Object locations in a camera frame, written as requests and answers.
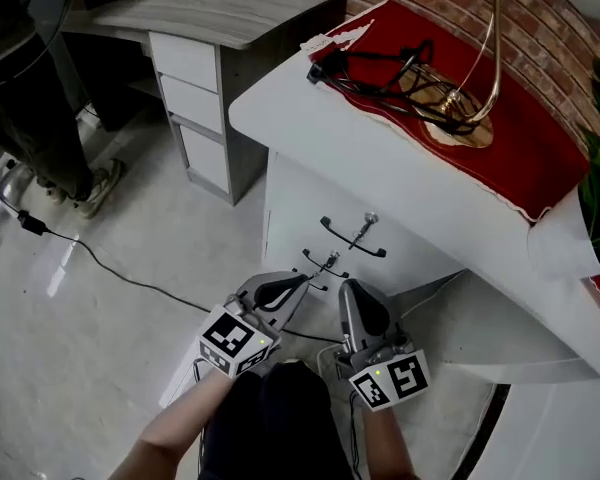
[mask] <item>brick wall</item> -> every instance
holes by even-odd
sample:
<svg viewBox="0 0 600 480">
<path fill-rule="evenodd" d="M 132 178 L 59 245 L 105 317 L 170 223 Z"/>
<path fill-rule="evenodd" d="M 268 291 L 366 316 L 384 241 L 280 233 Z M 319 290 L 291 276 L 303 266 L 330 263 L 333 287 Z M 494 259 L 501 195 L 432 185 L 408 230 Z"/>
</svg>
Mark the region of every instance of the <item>brick wall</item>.
<svg viewBox="0 0 600 480">
<path fill-rule="evenodd" d="M 348 0 L 355 15 L 382 0 Z M 493 0 L 397 0 L 476 47 Z M 574 124 L 600 134 L 590 90 L 591 62 L 600 55 L 600 20 L 566 0 L 503 0 L 503 59 L 507 71 L 570 133 Z"/>
</svg>

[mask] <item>floor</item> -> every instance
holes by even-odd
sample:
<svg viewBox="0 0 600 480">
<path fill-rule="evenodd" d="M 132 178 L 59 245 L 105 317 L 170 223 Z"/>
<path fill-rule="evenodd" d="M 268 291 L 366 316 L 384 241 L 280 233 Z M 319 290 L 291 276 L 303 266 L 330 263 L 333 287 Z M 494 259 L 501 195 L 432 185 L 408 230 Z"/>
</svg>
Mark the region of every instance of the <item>floor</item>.
<svg viewBox="0 0 600 480">
<path fill-rule="evenodd" d="M 112 155 L 129 172 L 93 221 L 54 207 L 32 185 L 22 206 L 59 233 L 80 237 L 134 280 L 210 307 L 261 270 L 264 180 L 238 204 L 192 185 L 160 108 L 111 135 L 82 123 L 95 164 Z M 203 315 L 125 284 L 79 247 L 2 226 L 0 245 L 0 479 L 106 478 L 142 428 L 187 351 Z M 293 328 L 338 337 L 334 308 L 307 296 Z M 286 337 L 280 358 L 315 365 L 323 345 Z M 325 377 L 349 453 L 349 388 Z M 492 386 L 432 364 L 433 386 L 396 407 L 417 473 L 447 480 L 470 443 Z M 357 413 L 364 450 L 360 414 Z M 178 478 L 196 478 L 191 450 Z"/>
</svg>

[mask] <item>sneaker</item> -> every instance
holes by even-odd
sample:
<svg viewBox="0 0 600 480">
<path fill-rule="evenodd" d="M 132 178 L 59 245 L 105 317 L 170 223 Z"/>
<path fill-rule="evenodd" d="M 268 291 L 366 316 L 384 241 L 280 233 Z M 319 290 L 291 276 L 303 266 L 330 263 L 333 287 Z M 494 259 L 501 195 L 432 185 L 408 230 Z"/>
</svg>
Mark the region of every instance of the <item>sneaker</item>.
<svg viewBox="0 0 600 480">
<path fill-rule="evenodd" d="M 97 215 L 104 200 L 120 181 L 123 167 L 124 164 L 120 160 L 112 158 L 106 168 L 93 171 L 91 195 L 78 205 L 78 214 L 83 219 L 93 219 Z"/>
<path fill-rule="evenodd" d="M 67 193 L 59 187 L 53 187 L 47 189 L 47 197 L 53 204 L 60 206 L 67 198 Z"/>
</svg>

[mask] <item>dark pants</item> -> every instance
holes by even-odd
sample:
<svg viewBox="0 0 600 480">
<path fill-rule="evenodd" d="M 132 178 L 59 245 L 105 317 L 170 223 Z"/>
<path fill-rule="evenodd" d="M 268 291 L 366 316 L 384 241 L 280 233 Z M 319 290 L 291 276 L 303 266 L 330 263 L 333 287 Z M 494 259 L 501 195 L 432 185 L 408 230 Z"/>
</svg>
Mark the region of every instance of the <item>dark pants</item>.
<svg viewBox="0 0 600 480">
<path fill-rule="evenodd" d="M 351 479 L 327 386 L 303 363 L 244 373 L 209 422 L 203 480 Z"/>
<path fill-rule="evenodd" d="M 43 49 L 35 36 L 2 59 L 0 81 L 22 71 Z M 33 169 L 43 186 L 58 186 L 77 200 L 89 196 L 91 171 L 49 52 L 0 86 L 0 147 Z"/>
</svg>

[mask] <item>drawer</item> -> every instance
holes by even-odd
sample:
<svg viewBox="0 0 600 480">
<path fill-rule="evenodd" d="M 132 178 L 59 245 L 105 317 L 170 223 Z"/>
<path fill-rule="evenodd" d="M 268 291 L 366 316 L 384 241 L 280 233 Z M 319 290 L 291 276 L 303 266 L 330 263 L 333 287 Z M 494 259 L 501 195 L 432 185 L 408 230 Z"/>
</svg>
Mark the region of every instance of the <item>drawer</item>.
<svg viewBox="0 0 600 480">
<path fill-rule="evenodd" d="M 220 97 L 166 75 L 160 77 L 167 109 L 214 132 L 222 133 Z"/>
<path fill-rule="evenodd" d="M 385 257 L 376 257 L 352 249 L 330 233 L 321 223 L 329 217 L 329 226 L 353 240 L 365 224 L 365 213 L 374 208 L 346 190 L 334 185 L 286 157 L 270 152 L 267 169 L 266 207 L 268 227 L 264 244 L 264 263 L 269 268 L 298 268 L 312 274 L 317 267 L 302 254 L 324 262 L 332 250 L 340 257 L 333 271 L 348 272 L 352 278 L 366 281 L 387 295 L 416 288 L 462 269 L 445 253 L 421 239 L 399 223 L 379 213 L 379 220 L 365 234 L 361 247 L 376 252 L 385 249 Z M 323 273 L 316 285 L 327 292 L 312 293 L 337 306 L 337 292 L 342 279 Z"/>
<path fill-rule="evenodd" d="M 214 46 L 155 32 L 149 40 L 158 72 L 218 92 Z"/>
<path fill-rule="evenodd" d="M 180 133 L 187 151 L 189 166 L 228 193 L 229 175 L 224 146 L 184 126 L 180 126 Z"/>
</svg>

